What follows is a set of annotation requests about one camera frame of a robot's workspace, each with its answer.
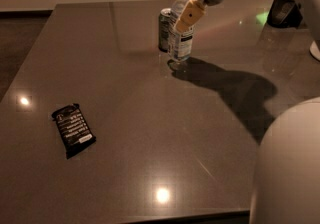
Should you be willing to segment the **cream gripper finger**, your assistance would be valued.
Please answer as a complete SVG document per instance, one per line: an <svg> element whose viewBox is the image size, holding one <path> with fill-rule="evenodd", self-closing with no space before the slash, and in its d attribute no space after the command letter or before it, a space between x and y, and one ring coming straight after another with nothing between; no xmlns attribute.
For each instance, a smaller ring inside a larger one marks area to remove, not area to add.
<svg viewBox="0 0 320 224"><path fill-rule="evenodd" d="M189 0L175 23L175 30L178 33L186 32L199 21L205 11L206 6L200 0Z"/></svg>

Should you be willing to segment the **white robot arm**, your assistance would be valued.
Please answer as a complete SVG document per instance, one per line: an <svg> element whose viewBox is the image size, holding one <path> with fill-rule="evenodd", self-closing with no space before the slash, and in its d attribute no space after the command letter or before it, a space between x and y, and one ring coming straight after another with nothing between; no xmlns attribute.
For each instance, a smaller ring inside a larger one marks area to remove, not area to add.
<svg viewBox="0 0 320 224"><path fill-rule="evenodd" d="M224 0L189 0L175 27L197 23L208 6ZM319 55L320 0L296 0ZM250 224L320 224L320 100L301 102L268 128L258 150Z"/></svg>

